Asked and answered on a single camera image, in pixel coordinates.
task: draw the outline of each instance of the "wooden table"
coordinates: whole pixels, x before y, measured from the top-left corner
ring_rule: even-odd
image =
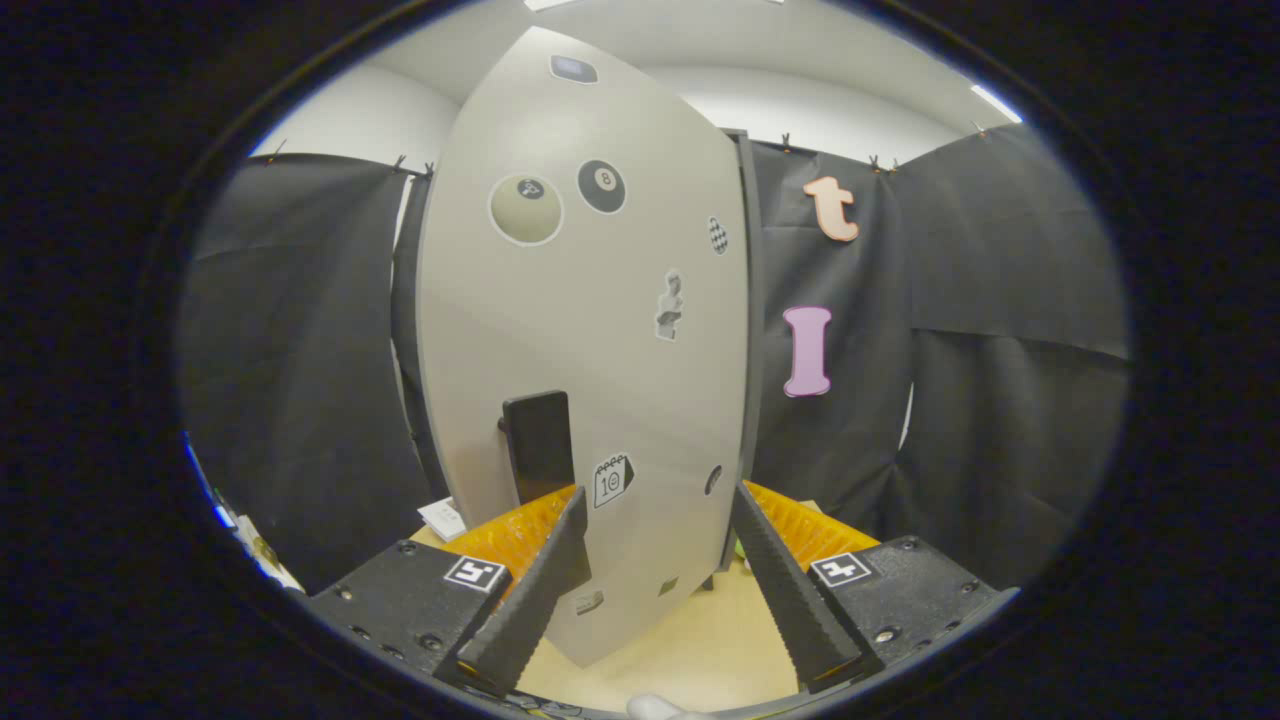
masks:
[[[426,527],[410,539],[443,544]],[[694,592],[649,632],[589,667],[579,667],[544,638],[517,691],[620,712],[641,693],[699,711],[795,694],[795,669],[755,577],[735,557],[727,571],[714,575],[714,584],[716,589]]]

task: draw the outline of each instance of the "smartphone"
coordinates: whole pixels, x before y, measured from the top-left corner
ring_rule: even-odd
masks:
[[[573,484],[567,392],[503,401],[502,420],[521,505]]]

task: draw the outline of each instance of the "curved gray board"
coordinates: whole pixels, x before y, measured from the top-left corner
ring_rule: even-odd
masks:
[[[449,489],[470,527],[515,507],[502,402],[568,393],[594,577],[548,637],[591,662],[719,561],[746,395],[736,149],[644,73],[532,28],[458,113],[430,204],[420,356]]]

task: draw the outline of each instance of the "black fabric backdrop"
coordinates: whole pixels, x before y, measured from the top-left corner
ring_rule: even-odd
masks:
[[[426,414],[426,396],[422,391],[422,372],[417,361],[417,247],[422,242],[422,219],[426,217],[426,196],[431,190],[429,177],[411,181],[412,187],[404,204],[399,240],[396,241],[392,269],[392,342],[399,363],[401,387],[404,392],[404,415],[410,436],[417,448],[417,457],[426,475],[431,500],[449,496],[440,457],[435,452],[431,424]]]
[[[765,316],[751,479],[876,537],[919,534],[997,587],[1025,583],[1087,505],[1125,400],[1123,288],[1088,199],[1023,126],[896,173],[760,142],[751,158]],[[823,176],[854,195],[852,242],[818,228],[803,186]],[[413,323],[426,179],[385,284],[403,182],[338,158],[246,165],[183,305],[180,380],[209,479],[308,589],[448,492]],[[833,314],[817,397],[782,392],[782,313],[797,305]]]
[[[1025,126],[896,173],[756,143],[755,170],[769,282],[753,479],[1025,583],[1088,503],[1125,402],[1124,292],[1087,196]],[[850,243],[801,190],[823,176],[854,195]],[[823,396],[782,393],[796,305],[833,315]]]
[[[406,177],[344,158],[251,160],[187,278],[177,343],[192,445],[308,592],[416,532],[429,500],[388,342]]]

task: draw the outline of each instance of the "ceiling light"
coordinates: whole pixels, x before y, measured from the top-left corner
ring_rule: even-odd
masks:
[[[1015,123],[1023,122],[1023,119],[1018,117],[1018,113],[1010,110],[1009,105],[1005,105],[995,95],[992,95],[992,94],[987,92],[986,90],[983,90],[980,85],[975,85],[975,86],[970,87],[969,90],[977,92],[978,96],[982,97],[983,100],[986,100],[987,102],[991,102],[992,108],[995,108],[995,109],[1000,110],[1001,113],[1004,113],[1005,117],[1009,118],[1010,120],[1012,120]]]
[[[545,10],[547,8],[554,8],[556,5],[564,5],[566,3],[575,3],[576,0],[525,0],[525,5],[532,12]]]

